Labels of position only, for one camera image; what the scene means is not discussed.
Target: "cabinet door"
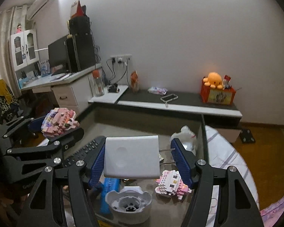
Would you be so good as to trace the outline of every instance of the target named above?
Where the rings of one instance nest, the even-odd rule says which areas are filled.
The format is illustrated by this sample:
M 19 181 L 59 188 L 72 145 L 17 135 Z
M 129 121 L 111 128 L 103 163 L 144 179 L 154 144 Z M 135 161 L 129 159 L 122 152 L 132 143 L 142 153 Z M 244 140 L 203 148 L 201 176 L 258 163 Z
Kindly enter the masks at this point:
M 27 66 L 23 35 L 23 32 L 11 35 L 10 53 L 15 71 Z
M 39 60 L 37 50 L 37 39 L 36 39 L 36 31 L 35 30 L 26 30 L 24 32 L 24 42 L 25 42 L 25 54 L 26 54 L 26 61 L 27 64 L 35 63 Z

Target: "pink building block toy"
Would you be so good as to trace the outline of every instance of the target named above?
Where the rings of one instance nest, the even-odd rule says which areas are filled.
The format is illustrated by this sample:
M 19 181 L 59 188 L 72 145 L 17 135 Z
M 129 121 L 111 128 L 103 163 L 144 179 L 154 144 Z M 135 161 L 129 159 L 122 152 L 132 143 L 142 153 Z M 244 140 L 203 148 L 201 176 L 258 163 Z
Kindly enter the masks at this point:
M 41 130 L 48 137 L 61 135 L 65 131 L 75 129 L 79 126 L 79 122 L 74 120 L 76 112 L 67 108 L 55 108 L 51 110 L 45 117 Z
M 180 173 L 176 170 L 162 172 L 160 179 L 157 179 L 158 187 L 155 188 L 157 194 L 172 197 L 177 196 L 178 200 L 182 200 L 184 195 L 191 193 L 191 189 L 183 183 Z

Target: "beige curtain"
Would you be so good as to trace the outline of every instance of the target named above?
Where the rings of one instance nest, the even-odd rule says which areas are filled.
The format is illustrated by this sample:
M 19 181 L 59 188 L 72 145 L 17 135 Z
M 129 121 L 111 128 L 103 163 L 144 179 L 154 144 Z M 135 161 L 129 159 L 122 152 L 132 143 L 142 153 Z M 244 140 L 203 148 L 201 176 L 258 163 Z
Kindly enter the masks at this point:
M 14 74 L 9 53 L 9 40 L 12 34 L 16 33 L 17 25 L 21 23 L 22 30 L 25 30 L 27 6 L 0 13 L 0 79 L 3 79 L 11 88 L 16 97 L 21 95 L 18 83 Z

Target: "purple fabric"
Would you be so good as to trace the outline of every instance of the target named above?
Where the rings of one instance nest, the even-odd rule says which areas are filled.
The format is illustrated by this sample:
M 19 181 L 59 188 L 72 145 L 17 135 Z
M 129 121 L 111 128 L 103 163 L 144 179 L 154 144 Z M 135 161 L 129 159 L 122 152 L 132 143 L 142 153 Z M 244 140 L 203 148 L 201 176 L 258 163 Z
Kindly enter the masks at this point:
M 265 227 L 273 226 L 284 211 L 284 196 L 274 204 L 260 211 Z

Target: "red box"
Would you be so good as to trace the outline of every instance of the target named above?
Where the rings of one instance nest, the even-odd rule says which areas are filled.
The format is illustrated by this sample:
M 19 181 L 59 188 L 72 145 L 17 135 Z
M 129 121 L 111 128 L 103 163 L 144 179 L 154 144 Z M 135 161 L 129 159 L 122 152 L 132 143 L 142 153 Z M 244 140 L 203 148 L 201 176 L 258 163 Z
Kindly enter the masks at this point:
M 210 86 L 205 86 L 202 81 L 200 94 L 204 103 L 231 105 L 236 91 L 233 87 L 230 89 L 212 89 Z

